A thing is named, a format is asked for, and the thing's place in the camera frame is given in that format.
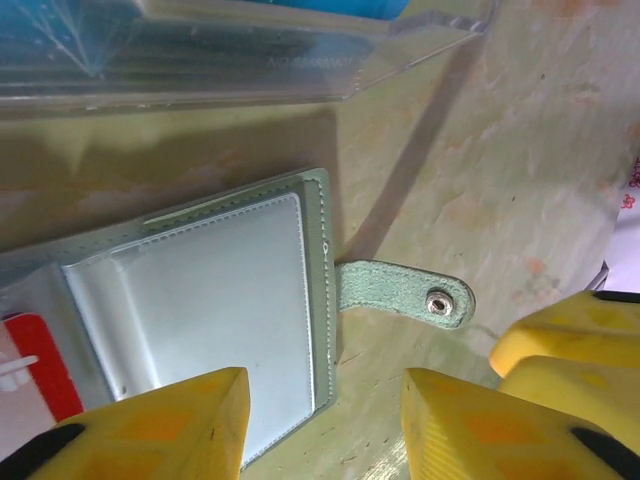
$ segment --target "transparent plastic case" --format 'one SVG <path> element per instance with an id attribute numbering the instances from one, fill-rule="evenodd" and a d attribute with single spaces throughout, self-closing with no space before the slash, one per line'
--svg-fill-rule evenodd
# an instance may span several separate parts
<path id="1" fill-rule="evenodd" d="M 7 0 L 0 108 L 341 100 L 483 34 L 499 0 L 396 20 L 240 0 Z"/>

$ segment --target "table surface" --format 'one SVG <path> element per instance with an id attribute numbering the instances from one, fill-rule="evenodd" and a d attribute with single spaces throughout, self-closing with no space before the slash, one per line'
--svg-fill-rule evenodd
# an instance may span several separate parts
<path id="1" fill-rule="evenodd" d="M 338 104 L 2 123 L 0 249 L 325 167 L 340 260 L 460 277 L 477 312 L 342 315 L 337 404 L 242 478 L 408 478 L 403 370 L 495 385 L 495 338 L 599 270 L 640 144 L 639 23 L 635 0 L 506 0 L 485 38 Z"/>

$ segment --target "stitching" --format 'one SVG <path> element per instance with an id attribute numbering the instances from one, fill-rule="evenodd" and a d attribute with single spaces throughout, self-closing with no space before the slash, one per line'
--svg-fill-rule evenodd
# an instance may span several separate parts
<path id="1" fill-rule="evenodd" d="M 324 248 L 324 245 L 328 245 L 329 244 L 329 241 L 327 239 L 327 234 L 326 234 L 326 218 L 325 218 L 326 210 L 325 210 L 324 191 L 322 189 L 322 184 L 320 183 L 319 180 L 317 180 L 315 178 L 303 179 L 302 180 L 302 183 L 308 183 L 308 182 L 315 182 L 317 184 L 317 186 L 318 186 L 318 195 L 320 197 L 320 230 L 322 232 L 322 242 L 323 242 L 323 248 Z M 198 211 L 193 212 L 191 215 L 189 215 L 187 217 L 176 216 L 175 218 L 170 219 L 170 220 L 168 220 L 166 222 L 158 223 L 157 225 L 154 225 L 153 227 L 148 228 L 148 230 L 146 230 L 146 231 L 151 233 L 154 230 L 164 229 L 164 228 L 170 227 L 171 225 L 174 225 L 176 223 L 184 222 L 185 220 L 193 220 L 193 219 L 195 219 L 197 217 L 200 217 L 200 216 L 203 216 L 203 215 L 207 215 L 207 214 L 211 214 L 211 213 L 216 212 L 218 210 L 221 210 L 223 208 L 227 208 L 227 207 L 230 207 L 230 206 L 233 206 L 233 205 L 237 205 L 238 203 L 241 203 L 241 202 L 244 203 L 244 202 L 256 199 L 256 198 L 263 197 L 263 196 L 268 195 L 268 194 L 276 193 L 276 192 L 279 192 L 281 190 L 286 190 L 286 189 L 291 188 L 292 186 L 294 186 L 296 183 L 298 183 L 298 182 L 287 183 L 287 184 L 284 184 L 283 186 L 281 186 L 279 188 L 273 188 L 273 189 L 270 189 L 270 190 L 265 190 L 264 192 L 261 192 L 261 193 L 258 193 L 258 194 L 255 194 L 255 195 L 252 195 L 252 196 L 249 196 L 249 197 L 244 197 L 244 198 L 239 199 L 239 200 L 225 202 L 225 203 L 222 203 L 222 204 L 220 204 L 220 205 L 218 205 L 216 207 L 211 207 L 209 209 L 198 210 Z M 202 226 L 202 225 L 193 226 L 192 228 L 200 228 L 200 226 Z M 144 232 L 143 228 L 144 228 L 144 225 L 142 225 L 142 228 L 138 227 L 139 231 L 142 230 Z M 122 239 L 124 239 L 124 238 L 126 238 L 128 236 L 129 236 L 129 234 L 121 234 L 121 235 L 119 235 L 119 238 L 120 238 L 120 240 L 122 240 Z M 155 243 L 155 242 L 149 240 L 147 242 L 143 242 L 142 244 L 144 245 L 144 244 Z M 29 261 L 29 262 L 24 262 L 22 264 L 13 265 L 11 268 L 7 268 L 5 270 L 0 269 L 0 272 L 9 271 L 9 270 L 12 270 L 12 269 L 18 268 L 18 267 L 25 267 L 27 265 L 37 264 L 39 261 L 45 260 L 47 258 L 50 258 L 50 255 L 42 255 L 41 257 L 39 257 L 37 259 L 34 259 L 33 261 Z M 329 263 L 328 263 L 328 261 L 329 260 L 327 258 L 327 255 L 325 254 L 324 255 L 323 264 L 324 264 L 324 280 L 325 280 L 324 283 L 325 283 L 325 299 L 326 299 L 326 301 L 325 301 L 325 305 L 326 305 L 325 320 L 326 320 L 326 326 L 327 326 L 327 338 L 326 338 L 326 341 L 327 341 L 327 347 L 328 347 L 328 350 L 329 350 L 329 353 L 327 354 L 327 367 L 328 367 L 327 368 L 327 372 L 328 372 L 327 373 L 327 378 L 328 378 L 328 383 L 329 383 L 329 395 L 328 395 L 328 398 L 322 405 L 320 405 L 320 406 L 316 405 L 315 410 L 311 414 L 307 415 L 299 423 L 297 423 L 292 428 L 290 428 L 289 430 L 284 432 L 280 437 L 278 437 L 276 440 L 271 442 L 269 445 L 267 445 L 264 449 L 262 449 L 256 455 L 254 455 L 250 459 L 247 459 L 247 461 L 245 462 L 245 465 L 248 464 L 249 462 L 251 462 L 254 458 L 257 458 L 258 456 L 262 455 L 265 451 L 267 451 L 269 448 L 271 448 L 274 444 L 279 442 L 282 438 L 286 437 L 289 433 L 291 433 L 293 430 L 295 430 L 300 425 L 302 425 L 304 422 L 306 422 L 309 418 L 311 418 L 314 415 L 314 413 L 317 410 L 319 410 L 319 409 L 323 408 L 324 406 L 328 405 L 331 402 L 331 399 L 334 396 L 333 369 L 331 368 L 331 366 L 332 366 L 331 365 L 331 363 L 332 363 L 331 362 L 331 347 L 332 347 L 332 342 L 331 342 L 331 302 L 330 302 L 330 300 L 331 300 L 331 288 L 330 288 L 330 284 L 329 284 Z"/>
<path id="2" fill-rule="evenodd" d="M 204 227 L 209 227 L 211 225 L 215 225 L 216 223 L 220 223 L 226 220 L 230 220 L 232 218 L 236 218 L 236 217 L 242 217 L 244 215 L 247 215 L 249 213 L 253 213 L 253 212 L 257 212 L 259 210 L 263 210 L 267 207 L 270 207 L 272 205 L 277 205 L 278 203 L 283 203 L 283 202 L 287 202 L 287 201 L 291 201 L 291 198 L 273 198 L 269 201 L 266 201 L 264 203 L 261 203 L 259 205 L 251 205 L 245 208 L 242 208 L 240 210 L 235 210 L 233 212 L 229 212 L 226 213 L 224 215 L 220 215 L 216 218 L 211 218 L 208 221 L 202 221 L 201 223 L 197 223 L 195 225 L 187 225 L 187 226 L 183 226 L 183 227 L 176 227 L 175 229 L 168 231 L 168 232 L 164 232 L 162 234 L 156 234 L 154 237 L 145 239 L 143 241 L 140 242 L 141 246 L 149 246 L 151 244 L 156 244 L 159 242 L 163 242 L 172 238 L 176 238 L 179 235 L 184 235 L 185 233 L 189 233 L 192 232 L 194 230 L 198 230 L 200 228 L 204 228 Z"/>
<path id="3" fill-rule="evenodd" d="M 300 199 L 298 197 L 298 195 L 295 195 L 295 198 L 293 199 L 293 203 L 296 207 L 296 216 L 298 217 L 298 235 L 300 237 L 300 241 L 298 242 L 298 247 L 300 249 L 300 266 L 302 267 L 302 271 L 304 273 L 304 282 L 302 283 L 302 286 L 304 288 L 304 296 L 307 299 L 307 309 L 306 309 L 306 316 L 307 316 L 307 322 L 305 324 L 305 328 L 307 330 L 307 339 L 309 341 L 309 356 L 307 357 L 307 366 L 309 368 L 309 377 L 311 378 L 311 382 L 309 383 L 309 393 L 311 394 L 311 398 L 313 401 L 313 406 L 315 407 L 316 405 L 316 401 L 315 401 L 315 392 L 313 390 L 313 379 L 314 379 L 314 374 L 313 374 L 313 335 L 311 334 L 311 301 L 309 299 L 309 282 L 307 281 L 307 264 L 305 262 L 305 258 L 304 258 L 304 231 L 302 228 L 302 212 L 300 211 Z"/>
<path id="4" fill-rule="evenodd" d="M 325 223 L 326 223 L 325 214 L 326 214 L 326 212 L 325 212 L 324 192 L 322 190 L 322 184 L 316 179 L 303 180 L 303 183 L 307 183 L 307 182 L 315 182 L 318 185 L 318 195 L 320 197 L 320 230 L 322 232 L 322 242 L 323 242 L 323 246 L 324 246 L 324 245 L 328 244 L 328 240 L 327 240 L 327 236 L 326 236 L 326 227 L 325 227 Z M 328 351 L 329 351 L 329 353 L 327 354 L 327 367 L 328 367 L 327 368 L 327 372 L 328 372 L 327 373 L 327 378 L 329 379 L 329 395 L 328 395 L 328 398 L 322 405 L 320 405 L 320 406 L 316 405 L 316 408 L 314 409 L 314 411 L 311 412 L 306 417 L 304 417 L 300 422 L 295 424 L 289 430 L 285 431 L 282 435 L 280 435 L 278 438 L 273 440 L 271 443 L 269 443 L 266 447 L 264 447 L 258 453 L 256 453 L 252 457 L 246 459 L 246 461 L 244 462 L 245 465 L 248 465 L 249 463 L 251 463 L 254 459 L 258 458 L 264 452 L 269 450 L 273 445 L 275 445 L 280 440 L 282 440 L 284 437 L 289 435 L 292 431 L 294 431 L 300 425 L 304 424 L 307 420 L 309 420 L 316 413 L 317 410 L 319 410 L 319 409 L 323 408 L 324 406 L 326 406 L 327 404 L 329 404 L 329 402 L 331 402 L 331 399 L 333 398 L 333 394 L 334 394 L 333 370 L 331 368 L 331 346 L 332 346 L 331 345 L 331 305 L 330 305 L 331 285 L 329 284 L 329 263 L 328 263 L 327 255 L 324 255 L 323 265 L 324 265 L 324 284 L 325 284 L 325 298 L 326 298 L 326 302 L 325 302 L 325 305 L 326 305 L 325 320 L 326 320 L 326 325 L 327 325 L 327 347 L 328 347 Z"/>

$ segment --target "wallet strap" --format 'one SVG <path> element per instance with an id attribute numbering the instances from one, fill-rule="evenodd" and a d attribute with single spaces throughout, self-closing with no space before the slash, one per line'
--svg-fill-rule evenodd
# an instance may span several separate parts
<path id="1" fill-rule="evenodd" d="M 462 280 L 392 263 L 358 260 L 336 266 L 338 310 L 369 307 L 444 329 L 464 325 L 475 297 Z"/>

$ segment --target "plastic packaging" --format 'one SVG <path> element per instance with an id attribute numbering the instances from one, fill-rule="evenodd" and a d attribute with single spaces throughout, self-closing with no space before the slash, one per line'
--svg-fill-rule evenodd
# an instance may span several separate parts
<path id="1" fill-rule="evenodd" d="M 498 0 L 393 21 L 239 0 L 8 0 L 0 109 L 347 98 L 484 33 Z"/>

